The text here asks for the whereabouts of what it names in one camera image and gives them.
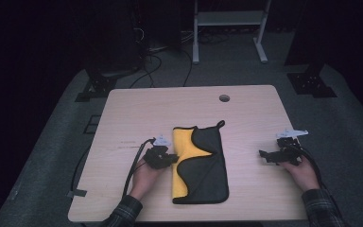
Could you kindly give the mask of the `person's left hand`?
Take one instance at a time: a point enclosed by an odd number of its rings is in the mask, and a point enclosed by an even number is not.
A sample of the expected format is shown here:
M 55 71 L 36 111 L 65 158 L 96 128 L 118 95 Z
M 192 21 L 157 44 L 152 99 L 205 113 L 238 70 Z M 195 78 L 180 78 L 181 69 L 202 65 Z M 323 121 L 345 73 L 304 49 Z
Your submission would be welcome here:
M 164 169 L 155 169 L 149 166 L 144 159 L 137 163 L 132 176 L 132 188 L 129 195 L 141 201 L 150 191 Z

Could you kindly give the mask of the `black stand base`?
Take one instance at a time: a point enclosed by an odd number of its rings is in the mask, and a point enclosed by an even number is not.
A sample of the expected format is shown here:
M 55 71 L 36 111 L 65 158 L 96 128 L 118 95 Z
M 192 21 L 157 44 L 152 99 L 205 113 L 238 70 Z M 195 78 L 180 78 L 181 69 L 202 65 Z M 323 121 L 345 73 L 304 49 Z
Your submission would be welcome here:
M 97 72 L 88 72 L 88 81 L 81 93 L 78 93 L 76 102 L 88 102 L 92 98 L 107 97 L 114 89 L 117 79 L 104 77 Z
M 312 95 L 314 98 L 337 96 L 320 77 L 322 68 L 323 64 L 310 64 L 304 72 L 287 74 L 297 95 Z

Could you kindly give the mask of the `yellow and black cloth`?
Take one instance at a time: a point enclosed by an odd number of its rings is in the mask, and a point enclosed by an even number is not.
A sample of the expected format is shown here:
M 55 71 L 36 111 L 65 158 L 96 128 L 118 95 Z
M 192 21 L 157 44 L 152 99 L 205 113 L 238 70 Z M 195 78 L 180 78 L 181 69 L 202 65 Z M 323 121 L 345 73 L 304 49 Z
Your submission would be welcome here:
M 208 128 L 177 127 L 173 144 L 179 160 L 172 166 L 174 204 L 215 204 L 229 198 L 226 162 L 220 129 L 225 121 Z

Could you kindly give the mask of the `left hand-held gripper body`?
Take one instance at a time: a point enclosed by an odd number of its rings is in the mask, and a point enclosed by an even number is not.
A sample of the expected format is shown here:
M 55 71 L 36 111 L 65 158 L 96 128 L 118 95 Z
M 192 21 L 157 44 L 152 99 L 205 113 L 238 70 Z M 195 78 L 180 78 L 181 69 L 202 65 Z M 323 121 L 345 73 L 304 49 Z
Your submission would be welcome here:
M 167 153 L 170 142 L 162 135 L 155 137 L 153 147 L 146 151 L 143 159 L 154 168 L 161 169 L 171 165 L 171 155 Z

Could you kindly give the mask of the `white metal stand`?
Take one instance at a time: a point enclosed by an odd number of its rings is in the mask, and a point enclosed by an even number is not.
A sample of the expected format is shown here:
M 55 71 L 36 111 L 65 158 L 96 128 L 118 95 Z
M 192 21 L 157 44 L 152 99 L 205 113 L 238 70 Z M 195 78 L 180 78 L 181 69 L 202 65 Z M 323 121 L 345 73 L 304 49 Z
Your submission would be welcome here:
M 199 63 L 199 28 L 201 26 L 259 26 L 259 32 L 253 37 L 261 63 L 267 63 L 268 57 L 262 46 L 269 9 L 272 0 L 265 0 L 264 8 L 261 10 L 246 11 L 199 11 L 198 0 L 195 0 L 194 25 L 193 25 L 193 46 L 192 63 Z

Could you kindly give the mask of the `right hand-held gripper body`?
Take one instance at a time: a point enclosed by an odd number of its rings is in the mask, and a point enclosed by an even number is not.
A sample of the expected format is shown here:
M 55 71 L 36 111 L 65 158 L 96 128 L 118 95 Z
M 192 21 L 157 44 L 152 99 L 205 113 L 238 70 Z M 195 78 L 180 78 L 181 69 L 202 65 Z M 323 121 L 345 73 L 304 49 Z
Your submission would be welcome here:
M 284 130 L 276 134 L 277 145 L 285 156 L 286 162 L 289 162 L 294 166 L 299 164 L 298 158 L 303 155 L 303 148 L 297 137 L 307 134 L 308 131 L 301 130 Z

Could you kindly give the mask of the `person's right hand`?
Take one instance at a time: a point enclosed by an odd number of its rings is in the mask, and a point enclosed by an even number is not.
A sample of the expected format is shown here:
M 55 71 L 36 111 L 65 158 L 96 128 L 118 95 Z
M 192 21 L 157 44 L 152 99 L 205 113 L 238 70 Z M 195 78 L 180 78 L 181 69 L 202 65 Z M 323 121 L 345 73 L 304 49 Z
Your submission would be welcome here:
M 293 180 L 303 192 L 320 189 L 315 170 L 304 156 L 301 156 L 301 161 L 297 166 L 288 162 L 281 163 L 281 166 L 291 174 Z

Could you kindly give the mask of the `grey tape strip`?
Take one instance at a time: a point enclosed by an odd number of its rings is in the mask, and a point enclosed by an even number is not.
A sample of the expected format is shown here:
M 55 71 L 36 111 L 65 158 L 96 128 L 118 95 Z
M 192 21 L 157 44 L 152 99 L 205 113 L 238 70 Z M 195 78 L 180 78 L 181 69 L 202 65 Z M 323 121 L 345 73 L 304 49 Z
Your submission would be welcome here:
M 87 192 L 85 190 L 78 190 L 78 189 L 74 189 L 74 190 L 70 190 L 67 193 L 67 197 L 68 198 L 73 198 L 73 197 L 85 197 L 87 194 Z

